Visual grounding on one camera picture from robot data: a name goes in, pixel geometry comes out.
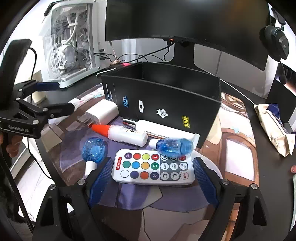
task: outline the black box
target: black box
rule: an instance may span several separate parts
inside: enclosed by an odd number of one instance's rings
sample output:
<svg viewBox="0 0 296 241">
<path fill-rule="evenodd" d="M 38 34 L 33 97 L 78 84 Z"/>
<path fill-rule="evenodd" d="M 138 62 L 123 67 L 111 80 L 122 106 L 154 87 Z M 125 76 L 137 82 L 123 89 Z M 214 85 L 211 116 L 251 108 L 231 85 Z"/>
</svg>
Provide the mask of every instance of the black box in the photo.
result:
<svg viewBox="0 0 296 241">
<path fill-rule="evenodd" d="M 141 62 L 101 77 L 105 98 L 120 116 L 200 134 L 198 148 L 221 104 L 220 79 L 193 69 Z"/>
</svg>

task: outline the white remote control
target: white remote control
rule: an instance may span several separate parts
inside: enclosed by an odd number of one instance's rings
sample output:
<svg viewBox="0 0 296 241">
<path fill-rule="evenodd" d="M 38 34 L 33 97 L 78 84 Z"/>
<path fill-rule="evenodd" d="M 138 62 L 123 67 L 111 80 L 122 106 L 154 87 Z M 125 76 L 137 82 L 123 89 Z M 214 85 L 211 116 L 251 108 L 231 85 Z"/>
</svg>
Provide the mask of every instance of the white remote control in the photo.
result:
<svg viewBox="0 0 296 241">
<path fill-rule="evenodd" d="M 153 150 L 119 150 L 112 170 L 119 183 L 187 185 L 195 180 L 191 155 L 169 158 Z"/>
</svg>

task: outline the black monitor screen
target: black monitor screen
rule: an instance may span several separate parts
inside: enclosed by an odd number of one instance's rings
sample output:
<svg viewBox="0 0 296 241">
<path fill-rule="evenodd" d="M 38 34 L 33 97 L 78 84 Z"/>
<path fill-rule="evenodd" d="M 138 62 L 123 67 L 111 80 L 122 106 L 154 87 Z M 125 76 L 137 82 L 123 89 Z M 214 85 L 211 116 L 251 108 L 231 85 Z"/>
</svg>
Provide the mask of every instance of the black monitor screen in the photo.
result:
<svg viewBox="0 0 296 241">
<path fill-rule="evenodd" d="M 106 41 L 187 40 L 264 70 L 268 53 L 259 33 L 269 24 L 265 0 L 108 0 Z"/>
</svg>

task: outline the black desk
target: black desk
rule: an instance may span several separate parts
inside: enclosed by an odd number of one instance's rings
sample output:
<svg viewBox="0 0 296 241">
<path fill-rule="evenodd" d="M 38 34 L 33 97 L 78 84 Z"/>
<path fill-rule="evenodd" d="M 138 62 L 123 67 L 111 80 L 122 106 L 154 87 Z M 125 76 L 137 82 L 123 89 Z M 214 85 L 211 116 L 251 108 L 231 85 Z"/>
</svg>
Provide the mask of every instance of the black desk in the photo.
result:
<svg viewBox="0 0 296 241">
<path fill-rule="evenodd" d="M 65 90 L 48 91 L 46 93 L 47 99 L 41 104 L 66 103 L 100 82 L 96 74 L 93 74 Z M 262 129 L 253 104 L 227 84 L 221 82 L 221 87 L 223 92 L 233 95 L 245 103 L 254 132 L 259 165 L 259 184 L 269 211 L 268 225 L 270 229 L 265 237 L 259 236 L 258 240 L 282 241 L 290 230 L 293 214 L 293 176 L 290 173 L 290 167 L 296 164 L 296 151 L 292 156 L 281 156 Z M 256 104 L 265 103 L 265 99 L 238 86 L 235 87 Z M 51 162 L 41 139 L 36 140 L 36 144 L 54 182 L 58 186 L 64 186 L 65 182 Z"/>
</svg>

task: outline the purple button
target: purple button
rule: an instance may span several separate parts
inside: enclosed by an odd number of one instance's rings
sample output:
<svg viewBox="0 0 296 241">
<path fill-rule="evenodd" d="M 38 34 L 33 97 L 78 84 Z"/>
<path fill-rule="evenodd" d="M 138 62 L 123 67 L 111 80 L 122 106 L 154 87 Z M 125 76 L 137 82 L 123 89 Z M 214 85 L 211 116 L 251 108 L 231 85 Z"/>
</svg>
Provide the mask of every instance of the purple button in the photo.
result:
<svg viewBox="0 0 296 241">
<path fill-rule="evenodd" d="M 128 152 L 124 155 L 124 157 L 125 157 L 125 159 L 131 159 L 133 157 L 133 155 L 130 152 Z"/>
<path fill-rule="evenodd" d="M 152 172 L 152 173 L 150 174 L 150 178 L 151 178 L 152 180 L 157 180 L 157 179 L 159 178 L 159 174 L 158 174 L 158 172 Z"/>
<path fill-rule="evenodd" d="M 136 178 L 138 178 L 139 177 L 139 173 L 137 172 L 137 171 L 132 171 L 131 172 L 131 178 L 132 179 L 136 179 Z"/>
</svg>

